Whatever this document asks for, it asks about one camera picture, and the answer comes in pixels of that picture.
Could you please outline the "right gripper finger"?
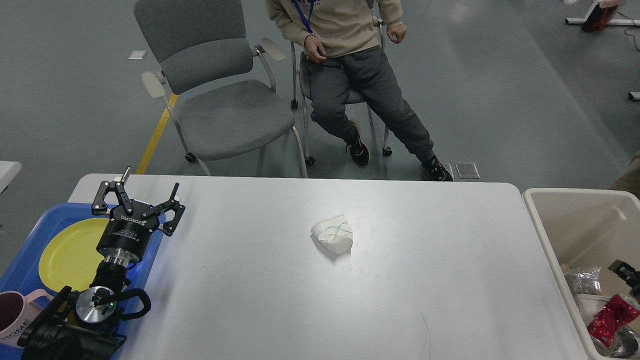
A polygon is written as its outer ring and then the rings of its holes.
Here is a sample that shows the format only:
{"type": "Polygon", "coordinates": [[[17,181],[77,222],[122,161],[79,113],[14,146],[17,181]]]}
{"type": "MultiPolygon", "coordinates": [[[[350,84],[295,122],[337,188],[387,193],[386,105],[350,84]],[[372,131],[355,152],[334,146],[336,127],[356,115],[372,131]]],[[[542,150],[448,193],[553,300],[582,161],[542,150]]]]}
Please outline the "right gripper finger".
{"type": "Polygon", "coordinates": [[[630,288],[630,296],[636,301],[640,300],[640,272],[627,262],[616,259],[608,266],[608,270],[613,272],[630,288]]]}

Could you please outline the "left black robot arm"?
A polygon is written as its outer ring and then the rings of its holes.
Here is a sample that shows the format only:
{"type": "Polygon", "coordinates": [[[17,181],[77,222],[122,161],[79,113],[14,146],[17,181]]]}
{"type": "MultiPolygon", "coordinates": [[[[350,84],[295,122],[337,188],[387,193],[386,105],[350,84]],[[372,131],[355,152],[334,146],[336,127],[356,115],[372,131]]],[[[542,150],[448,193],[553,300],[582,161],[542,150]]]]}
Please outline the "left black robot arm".
{"type": "Polygon", "coordinates": [[[118,325],[150,312],[149,295],[132,287],[128,273],[142,262],[156,231],[174,234],[186,208],[179,183],[158,205],[130,198],[130,171],[103,181],[91,204],[91,213],[107,220],[96,245],[103,259],[94,279],[81,291],[62,287],[30,322],[17,341],[23,360],[109,360],[127,340],[118,325]]]}

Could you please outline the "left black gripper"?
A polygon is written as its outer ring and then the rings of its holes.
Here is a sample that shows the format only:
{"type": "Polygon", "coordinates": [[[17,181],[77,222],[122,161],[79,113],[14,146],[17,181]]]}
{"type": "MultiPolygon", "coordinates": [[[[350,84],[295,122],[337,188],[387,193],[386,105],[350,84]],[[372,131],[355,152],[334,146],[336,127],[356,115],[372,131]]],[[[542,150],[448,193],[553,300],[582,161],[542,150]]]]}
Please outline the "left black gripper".
{"type": "Polygon", "coordinates": [[[131,166],[127,166],[121,176],[114,180],[103,180],[100,182],[96,196],[94,196],[91,213],[93,215],[106,215],[108,206],[105,198],[109,193],[115,193],[118,205],[124,207],[125,213],[110,215],[105,226],[96,250],[106,257],[116,252],[117,249],[129,254],[129,262],[137,264],[142,262],[146,251],[149,248],[151,239],[160,225],[158,215],[166,212],[174,212],[174,216],[169,221],[162,224],[160,231],[171,237],[185,212],[186,207],[178,199],[179,183],[174,183],[173,190],[167,201],[159,205],[151,206],[149,210],[142,212],[142,219],[133,218],[128,215],[133,214],[132,200],[125,190],[125,184],[131,173],[131,166]]]}

